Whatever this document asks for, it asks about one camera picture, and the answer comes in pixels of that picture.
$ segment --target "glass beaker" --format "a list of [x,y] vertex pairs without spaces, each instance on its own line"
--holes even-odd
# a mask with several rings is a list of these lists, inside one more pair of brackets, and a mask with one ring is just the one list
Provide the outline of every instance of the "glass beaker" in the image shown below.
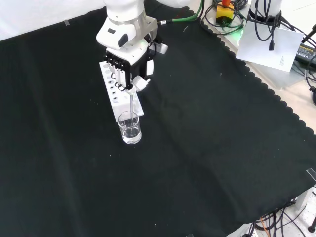
[[136,144],[142,138],[139,117],[136,113],[133,113],[133,119],[131,119],[130,111],[123,112],[118,118],[118,125],[123,141],[127,144]]

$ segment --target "white paper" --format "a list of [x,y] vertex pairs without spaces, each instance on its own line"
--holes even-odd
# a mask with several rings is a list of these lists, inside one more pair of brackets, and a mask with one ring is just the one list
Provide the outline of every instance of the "white paper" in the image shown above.
[[[257,24],[259,36],[266,39],[270,32],[266,25]],[[254,23],[248,21],[239,41],[237,58],[286,72],[291,70],[303,34],[276,28],[274,33],[275,49],[269,51],[271,38],[266,42],[258,39]]]

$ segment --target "metal stand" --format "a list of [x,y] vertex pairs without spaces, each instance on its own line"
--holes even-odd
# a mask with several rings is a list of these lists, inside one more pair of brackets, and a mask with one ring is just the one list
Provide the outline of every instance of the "metal stand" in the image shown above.
[[316,217],[315,217],[312,225],[308,227],[308,231],[311,232],[311,233],[314,233],[315,232],[315,227],[316,227]]

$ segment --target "green cable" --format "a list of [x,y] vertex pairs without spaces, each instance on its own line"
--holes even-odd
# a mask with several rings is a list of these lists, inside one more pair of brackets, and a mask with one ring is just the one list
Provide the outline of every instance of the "green cable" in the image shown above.
[[199,9],[198,9],[197,13],[194,14],[193,16],[189,16],[189,17],[186,17],[186,18],[172,19],[172,22],[183,22],[183,21],[194,21],[194,20],[196,20],[198,18],[199,13],[201,12],[202,4],[203,4],[203,0],[201,0],[201,4],[199,6]]

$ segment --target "water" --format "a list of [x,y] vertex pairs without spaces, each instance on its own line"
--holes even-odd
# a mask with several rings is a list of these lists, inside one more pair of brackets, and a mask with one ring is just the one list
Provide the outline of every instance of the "water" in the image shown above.
[[123,132],[122,138],[127,144],[138,143],[142,138],[142,131],[137,127],[129,128]]

